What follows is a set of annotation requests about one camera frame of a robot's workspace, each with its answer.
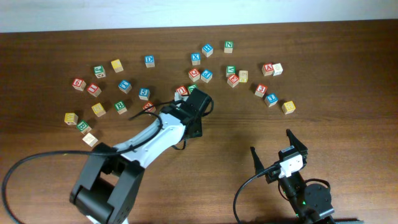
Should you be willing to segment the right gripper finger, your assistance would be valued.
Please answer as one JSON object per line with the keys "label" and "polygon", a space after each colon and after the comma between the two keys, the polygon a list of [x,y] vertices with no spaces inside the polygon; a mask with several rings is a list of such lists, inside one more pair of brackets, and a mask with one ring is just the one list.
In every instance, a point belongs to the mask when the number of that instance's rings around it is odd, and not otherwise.
{"label": "right gripper finger", "polygon": [[256,153],[255,147],[251,146],[250,150],[254,162],[255,174],[258,175],[264,170],[264,166],[262,165],[262,162]]}
{"label": "right gripper finger", "polygon": [[295,137],[290,129],[286,130],[286,134],[289,139],[290,145],[296,148],[298,152],[308,152],[308,148]]}

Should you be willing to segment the yellow S block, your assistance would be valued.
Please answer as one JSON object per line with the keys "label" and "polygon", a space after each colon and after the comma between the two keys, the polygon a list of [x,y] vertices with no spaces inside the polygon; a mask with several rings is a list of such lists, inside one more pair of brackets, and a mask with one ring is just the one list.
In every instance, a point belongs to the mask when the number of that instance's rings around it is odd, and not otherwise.
{"label": "yellow S block", "polygon": [[296,107],[293,101],[287,101],[282,105],[282,111],[284,114],[290,114],[295,111]]}
{"label": "yellow S block", "polygon": [[97,117],[101,117],[102,115],[106,114],[106,110],[104,109],[101,103],[93,105],[91,109],[93,110],[94,114]]}

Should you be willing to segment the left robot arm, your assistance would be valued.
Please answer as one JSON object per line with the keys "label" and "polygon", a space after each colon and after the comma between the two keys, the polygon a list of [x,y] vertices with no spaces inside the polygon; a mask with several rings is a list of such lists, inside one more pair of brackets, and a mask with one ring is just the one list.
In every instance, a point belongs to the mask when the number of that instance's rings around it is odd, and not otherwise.
{"label": "left robot arm", "polygon": [[214,102],[195,89],[160,110],[154,122],[133,138],[94,147],[73,186],[69,201],[92,223],[127,223],[145,169],[166,149],[202,135],[202,117]]}

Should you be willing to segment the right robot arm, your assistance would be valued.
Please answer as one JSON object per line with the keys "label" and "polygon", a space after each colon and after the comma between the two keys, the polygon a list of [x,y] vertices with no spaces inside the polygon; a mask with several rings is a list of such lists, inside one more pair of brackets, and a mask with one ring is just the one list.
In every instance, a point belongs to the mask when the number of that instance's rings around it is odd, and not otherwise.
{"label": "right robot arm", "polygon": [[321,179],[303,179],[300,171],[307,165],[308,148],[291,130],[286,130],[286,134],[290,146],[279,151],[279,160],[268,168],[262,165],[255,147],[250,147],[255,177],[264,176],[268,184],[278,183],[278,189],[289,201],[299,223],[334,223],[330,184]]}

